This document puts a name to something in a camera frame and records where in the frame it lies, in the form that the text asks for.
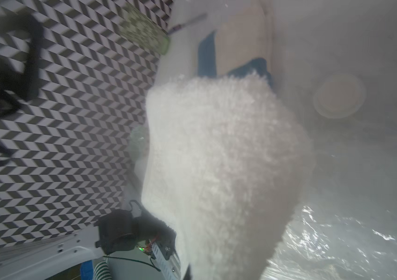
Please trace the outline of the clear plastic vacuum bag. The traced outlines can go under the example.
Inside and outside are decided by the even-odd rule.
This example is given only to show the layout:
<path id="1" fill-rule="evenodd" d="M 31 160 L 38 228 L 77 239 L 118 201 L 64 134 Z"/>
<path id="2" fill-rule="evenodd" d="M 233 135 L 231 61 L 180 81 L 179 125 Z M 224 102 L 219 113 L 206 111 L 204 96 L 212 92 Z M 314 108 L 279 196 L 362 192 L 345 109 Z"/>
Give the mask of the clear plastic vacuum bag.
<path id="1" fill-rule="evenodd" d="M 175 1 L 155 86 L 197 76 L 199 43 L 255 1 Z M 260 1 L 281 103 L 312 173 L 258 280 L 397 280 L 397 1 Z"/>

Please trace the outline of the purple handled utensil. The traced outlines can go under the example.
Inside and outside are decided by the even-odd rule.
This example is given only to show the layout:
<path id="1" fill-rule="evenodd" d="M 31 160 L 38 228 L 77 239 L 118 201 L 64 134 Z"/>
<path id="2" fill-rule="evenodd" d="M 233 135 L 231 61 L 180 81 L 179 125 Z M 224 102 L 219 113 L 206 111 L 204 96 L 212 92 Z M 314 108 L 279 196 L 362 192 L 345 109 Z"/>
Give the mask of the purple handled utensil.
<path id="1" fill-rule="evenodd" d="M 190 19 L 189 21 L 186 21 L 184 23 L 175 25 L 174 27 L 170 28 L 167 31 L 167 35 L 170 36 L 170 35 L 176 33 L 179 30 L 182 30 L 182 29 L 184 29 L 184 28 L 186 28 L 188 26 L 191 26 L 191 25 L 194 25 L 194 24 L 196 24 L 196 23 L 198 23 L 200 21 L 203 21 L 204 19 L 207 18 L 207 16 L 208 16 L 207 13 L 203 13 L 203 14 L 197 15 L 196 17 Z"/>

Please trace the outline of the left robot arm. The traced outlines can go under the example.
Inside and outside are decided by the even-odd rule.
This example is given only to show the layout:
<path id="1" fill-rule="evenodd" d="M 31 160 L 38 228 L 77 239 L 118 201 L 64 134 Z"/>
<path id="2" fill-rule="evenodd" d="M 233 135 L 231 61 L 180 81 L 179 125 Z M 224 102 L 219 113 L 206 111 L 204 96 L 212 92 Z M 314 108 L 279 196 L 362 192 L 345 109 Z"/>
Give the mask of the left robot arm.
<path id="1" fill-rule="evenodd" d="M 44 280 L 66 269 L 136 248 L 157 262 L 167 280 L 182 277 L 175 234 L 140 205 L 114 210 L 93 225 L 45 245 L 0 252 L 0 280 Z"/>

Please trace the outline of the white towel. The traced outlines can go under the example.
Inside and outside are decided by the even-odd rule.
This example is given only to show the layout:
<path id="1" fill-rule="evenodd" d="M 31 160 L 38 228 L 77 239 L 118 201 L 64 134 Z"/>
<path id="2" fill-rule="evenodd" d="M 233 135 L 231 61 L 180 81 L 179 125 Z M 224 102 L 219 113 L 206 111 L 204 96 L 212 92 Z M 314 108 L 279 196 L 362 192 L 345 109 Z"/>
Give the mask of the white towel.
<path id="1" fill-rule="evenodd" d="M 142 203 L 176 233 L 182 274 L 259 279 L 312 173 L 303 127 L 254 73 L 154 86 L 146 111 Z"/>

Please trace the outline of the blue and beige towel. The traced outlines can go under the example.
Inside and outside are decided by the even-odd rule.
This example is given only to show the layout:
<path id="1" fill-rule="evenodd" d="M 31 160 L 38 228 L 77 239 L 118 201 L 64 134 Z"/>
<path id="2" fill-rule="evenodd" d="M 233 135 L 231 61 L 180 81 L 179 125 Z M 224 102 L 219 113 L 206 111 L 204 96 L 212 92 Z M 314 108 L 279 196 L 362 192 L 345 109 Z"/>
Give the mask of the blue and beige towel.
<path id="1" fill-rule="evenodd" d="M 244 78 L 253 72 L 274 87 L 267 11 L 260 1 L 231 17 L 198 45 L 197 76 Z"/>

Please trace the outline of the green glass cup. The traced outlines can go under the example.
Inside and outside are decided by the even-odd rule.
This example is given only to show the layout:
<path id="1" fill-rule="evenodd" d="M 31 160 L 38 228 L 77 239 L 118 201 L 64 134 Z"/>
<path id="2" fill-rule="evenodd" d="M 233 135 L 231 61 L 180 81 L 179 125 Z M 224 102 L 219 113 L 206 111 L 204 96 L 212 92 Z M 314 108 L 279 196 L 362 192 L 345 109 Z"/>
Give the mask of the green glass cup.
<path id="1" fill-rule="evenodd" d="M 162 56 L 167 54 L 169 36 L 139 9 L 126 3 L 121 10 L 121 17 L 119 32 L 125 39 Z"/>

